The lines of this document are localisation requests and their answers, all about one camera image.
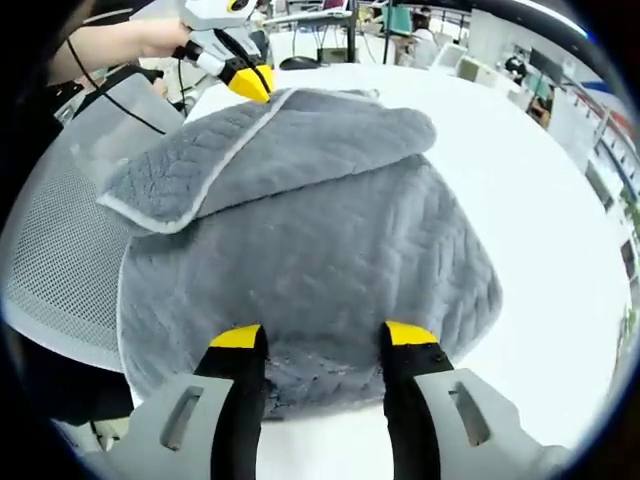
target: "gray blanket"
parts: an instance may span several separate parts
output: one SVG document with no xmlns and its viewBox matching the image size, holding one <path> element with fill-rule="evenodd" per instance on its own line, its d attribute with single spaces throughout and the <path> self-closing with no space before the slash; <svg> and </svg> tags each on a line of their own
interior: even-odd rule
<svg viewBox="0 0 640 480">
<path fill-rule="evenodd" d="M 423 114 L 287 90 L 186 125 L 125 164 L 98 201 L 135 236 L 119 345 L 143 398 L 213 337 L 261 323 L 268 417 L 379 401 L 378 332 L 430 329 L 455 360 L 496 318 L 498 279 L 423 157 Z"/>
</svg>

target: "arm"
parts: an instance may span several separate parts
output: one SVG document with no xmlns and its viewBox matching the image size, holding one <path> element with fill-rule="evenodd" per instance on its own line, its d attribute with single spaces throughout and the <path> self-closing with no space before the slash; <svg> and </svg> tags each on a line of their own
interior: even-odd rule
<svg viewBox="0 0 640 480">
<path fill-rule="evenodd" d="M 140 57 L 168 57 L 185 45 L 189 31 L 177 19 L 130 21 L 103 27 L 83 27 L 69 38 L 88 72 L 113 67 Z M 82 76 L 68 44 L 58 50 L 50 64 L 49 84 Z"/>
</svg>

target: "quilted blanket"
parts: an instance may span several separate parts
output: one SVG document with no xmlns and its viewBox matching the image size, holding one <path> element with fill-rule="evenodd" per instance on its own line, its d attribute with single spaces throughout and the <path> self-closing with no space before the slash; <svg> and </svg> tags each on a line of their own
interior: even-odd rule
<svg viewBox="0 0 640 480">
<path fill-rule="evenodd" d="M 267 417 L 379 401 L 378 332 L 430 329 L 455 361 L 496 319 L 491 262 L 423 156 L 428 117 L 363 92 L 286 90 L 186 125 L 98 202 L 133 232 L 119 347 L 143 399 L 219 333 L 260 323 Z"/>
</svg>

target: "white wall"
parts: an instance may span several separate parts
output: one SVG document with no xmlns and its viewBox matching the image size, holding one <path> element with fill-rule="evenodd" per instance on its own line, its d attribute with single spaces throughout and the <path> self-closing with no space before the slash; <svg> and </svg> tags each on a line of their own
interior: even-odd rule
<svg viewBox="0 0 640 480">
<path fill-rule="evenodd" d="M 578 82 L 601 80 L 575 56 L 543 36 L 490 13 L 475 9 L 472 11 L 469 28 L 470 55 L 487 65 L 495 66 L 507 59 L 513 52 L 514 45 L 525 50 L 533 47 L 560 65 L 570 62 L 575 70 L 569 76 Z"/>
</svg>

